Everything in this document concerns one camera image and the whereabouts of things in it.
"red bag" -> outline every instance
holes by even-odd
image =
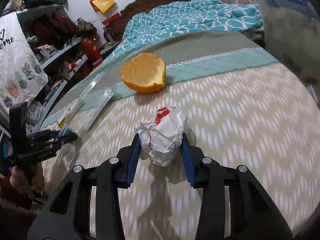
[[[49,43],[52,32],[48,30],[43,24],[41,24],[38,19],[32,21],[31,29],[33,33],[38,36],[41,44]]]
[[[38,20],[52,33],[48,44],[52,44],[56,49],[63,49],[64,44],[69,39],[67,28],[64,25],[61,25],[62,28],[59,28],[60,24],[47,15],[41,16]]]
[[[76,34],[76,25],[69,18],[60,15],[58,13],[53,13],[52,17],[59,23],[63,24],[72,35]]]

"tote bag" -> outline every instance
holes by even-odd
[[[0,72],[0,103],[8,113],[15,104],[30,104],[48,82],[16,12],[0,18]]]

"plastic container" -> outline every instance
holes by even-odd
[[[320,18],[304,0],[259,0],[266,50],[299,73],[320,70]]]

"metal screw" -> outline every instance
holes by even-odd
[[[112,158],[109,160],[109,162],[110,162],[111,164],[116,164],[116,163],[118,163],[118,161],[119,161],[119,159],[118,159],[117,157],[112,157]]]
[[[82,170],[82,167],[80,165],[77,165],[77,166],[73,167],[73,171],[76,172],[76,173],[81,171],[81,170]]]
[[[244,165],[239,166],[239,171],[241,172],[247,172],[248,168]]]
[[[212,160],[211,160],[209,157],[204,157],[204,158],[202,159],[202,161],[203,161],[204,163],[207,163],[207,164],[209,164],[209,163],[212,162]]]

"blue lid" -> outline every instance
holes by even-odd
[[[303,0],[269,0],[274,7],[286,7],[296,11],[299,11],[303,14],[306,14],[309,19],[312,18],[320,21],[320,17],[318,16],[316,10],[312,6],[310,2],[306,2]]]

